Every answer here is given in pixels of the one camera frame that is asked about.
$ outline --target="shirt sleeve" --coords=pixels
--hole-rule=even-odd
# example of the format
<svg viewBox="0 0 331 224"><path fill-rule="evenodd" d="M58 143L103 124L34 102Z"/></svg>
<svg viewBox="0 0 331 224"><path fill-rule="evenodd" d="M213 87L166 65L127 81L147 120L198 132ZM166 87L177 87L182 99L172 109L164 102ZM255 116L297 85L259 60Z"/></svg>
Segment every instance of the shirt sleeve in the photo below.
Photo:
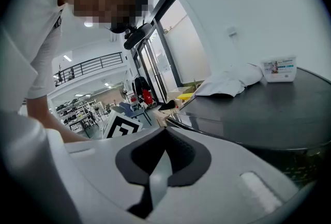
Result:
<svg viewBox="0 0 331 224"><path fill-rule="evenodd" d="M39 98L55 90L52 60L61 34L61 26L53 28L41 45L37 56L31 62L31 66L37 71L38 76L27 93L27 99Z"/></svg>

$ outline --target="forearm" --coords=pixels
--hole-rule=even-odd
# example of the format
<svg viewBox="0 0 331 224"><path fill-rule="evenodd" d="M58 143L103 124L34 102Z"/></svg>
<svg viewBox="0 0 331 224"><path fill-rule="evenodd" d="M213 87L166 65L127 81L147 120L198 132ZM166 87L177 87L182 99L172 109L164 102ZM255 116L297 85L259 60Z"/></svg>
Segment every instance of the forearm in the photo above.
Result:
<svg viewBox="0 0 331 224"><path fill-rule="evenodd" d="M55 118L55 116L49 112L46 114L45 117L41 118L41 120L39 121L44 125L45 128L52 128L60 132L62 139L65 143L89 140L88 138L85 138L83 136L80 136L72 132L69 128L62 125Z"/></svg>

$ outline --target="yellow object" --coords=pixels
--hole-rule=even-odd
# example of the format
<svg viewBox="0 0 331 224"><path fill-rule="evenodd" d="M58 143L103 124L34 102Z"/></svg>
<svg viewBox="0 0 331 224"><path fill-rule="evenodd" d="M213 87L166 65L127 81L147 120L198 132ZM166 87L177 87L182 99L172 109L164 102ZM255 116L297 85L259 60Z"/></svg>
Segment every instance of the yellow object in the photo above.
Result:
<svg viewBox="0 0 331 224"><path fill-rule="evenodd" d="M190 93L190 94L181 94L181 95L179 95L177 97L177 99L187 100L187 99L190 99L192 95L193 95L193 93Z"/></svg>

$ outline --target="glossy black tabletop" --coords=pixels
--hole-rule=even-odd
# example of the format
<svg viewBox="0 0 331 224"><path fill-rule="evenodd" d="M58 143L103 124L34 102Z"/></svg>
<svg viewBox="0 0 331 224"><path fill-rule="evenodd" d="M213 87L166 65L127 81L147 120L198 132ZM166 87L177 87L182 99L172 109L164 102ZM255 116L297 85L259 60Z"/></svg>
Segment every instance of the glossy black tabletop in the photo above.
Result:
<svg viewBox="0 0 331 224"><path fill-rule="evenodd" d="M234 98L198 96L168 120L247 147L317 148L331 141L331 84L298 69L292 83L263 78Z"/></svg>

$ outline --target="white container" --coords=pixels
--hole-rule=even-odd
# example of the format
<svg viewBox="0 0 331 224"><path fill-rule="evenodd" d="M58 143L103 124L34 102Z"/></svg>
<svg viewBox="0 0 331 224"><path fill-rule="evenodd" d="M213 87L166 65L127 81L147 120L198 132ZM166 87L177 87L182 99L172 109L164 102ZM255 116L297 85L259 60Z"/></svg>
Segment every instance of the white container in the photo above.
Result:
<svg viewBox="0 0 331 224"><path fill-rule="evenodd" d="M296 56L263 59L261 66L267 82L292 82L296 75Z"/></svg>

